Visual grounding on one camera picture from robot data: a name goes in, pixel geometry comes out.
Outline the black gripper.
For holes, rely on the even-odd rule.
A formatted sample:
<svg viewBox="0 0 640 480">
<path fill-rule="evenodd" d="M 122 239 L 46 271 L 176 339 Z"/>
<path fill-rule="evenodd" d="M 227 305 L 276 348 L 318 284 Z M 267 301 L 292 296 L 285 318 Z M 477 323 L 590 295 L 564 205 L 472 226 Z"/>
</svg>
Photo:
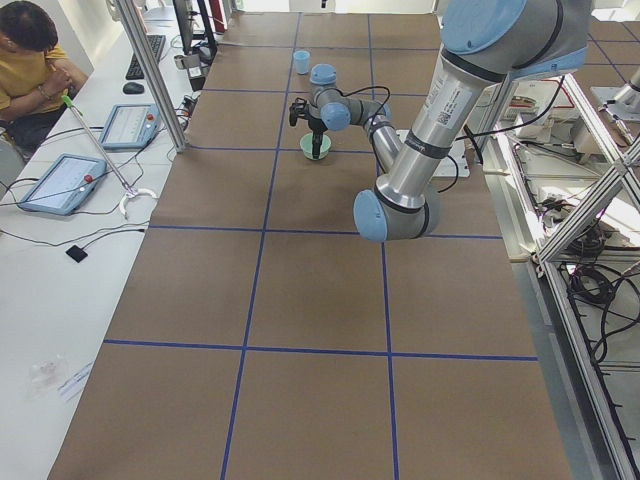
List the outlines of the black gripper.
<svg viewBox="0 0 640 480">
<path fill-rule="evenodd" d="M 321 134 L 327 131 L 320 110 L 311 103 L 307 104 L 307 122 L 313 131 L 311 140 L 311 154 L 313 159 L 319 159 L 321 153 Z"/>
</svg>

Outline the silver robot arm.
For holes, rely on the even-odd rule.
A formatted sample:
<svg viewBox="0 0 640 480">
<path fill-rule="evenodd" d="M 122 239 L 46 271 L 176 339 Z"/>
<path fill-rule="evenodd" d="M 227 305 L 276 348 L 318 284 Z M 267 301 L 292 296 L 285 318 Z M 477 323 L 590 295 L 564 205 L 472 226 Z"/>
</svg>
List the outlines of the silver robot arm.
<svg viewBox="0 0 640 480">
<path fill-rule="evenodd" d="M 430 91 L 405 138 L 382 103 L 348 97 L 333 66 L 314 66 L 310 97 L 291 105 L 290 122 L 308 122 L 314 157 L 326 131 L 362 127 L 383 172 L 354 201 L 359 234 L 385 242 L 431 232 L 439 213 L 430 181 L 483 91 L 508 76 L 548 78 L 580 68 L 591 11 L 589 1 L 450 2 Z"/>
</svg>

